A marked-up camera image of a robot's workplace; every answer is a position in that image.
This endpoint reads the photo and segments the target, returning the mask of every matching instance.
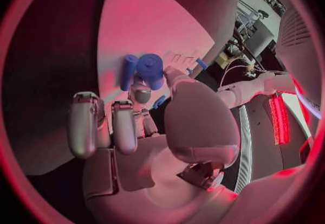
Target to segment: red led strip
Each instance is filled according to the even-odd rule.
[[[275,144],[290,142],[287,109],[282,97],[273,96],[269,99],[271,108]]]

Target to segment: machinery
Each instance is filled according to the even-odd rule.
[[[238,30],[237,0],[14,2],[0,38],[0,158],[26,208],[44,223],[69,222],[64,203],[55,209],[35,180],[76,157],[84,204],[99,223],[268,223],[304,212],[324,169],[325,45],[309,4],[276,1],[285,8],[275,47],[280,71],[265,69],[258,58],[274,34],[260,26],[255,38],[246,30],[269,14],[259,11]],[[44,6],[51,15],[43,15]],[[195,78],[229,45],[233,59],[213,91]],[[231,67],[234,61],[242,63]],[[223,85],[235,67],[246,69],[245,80]],[[297,96],[311,136],[295,155],[299,166],[258,176],[252,165],[272,162],[252,158],[257,118],[272,121],[272,147],[289,141],[282,93]],[[168,97],[162,132],[150,110]],[[265,105],[258,98],[268,110],[248,113],[252,102]],[[245,123],[238,125],[233,109]],[[223,181],[236,163],[231,190]]]

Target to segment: vent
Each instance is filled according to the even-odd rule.
[[[304,43],[309,31],[297,11],[291,14],[282,27],[281,45],[289,47]]]

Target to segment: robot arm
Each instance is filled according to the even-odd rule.
[[[240,81],[220,87],[217,95],[228,108],[243,105],[258,94],[272,95],[276,91],[295,93],[295,86],[289,74],[275,75],[265,72],[251,81]]]

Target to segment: white curved surface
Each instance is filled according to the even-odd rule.
[[[164,67],[181,71],[195,68],[214,45],[205,29],[175,0],[105,0],[97,44],[97,70],[100,97],[105,101],[111,128],[111,102],[126,99],[119,89],[121,61],[124,55],[140,57],[158,54]],[[165,84],[153,91],[148,103],[169,95]]]

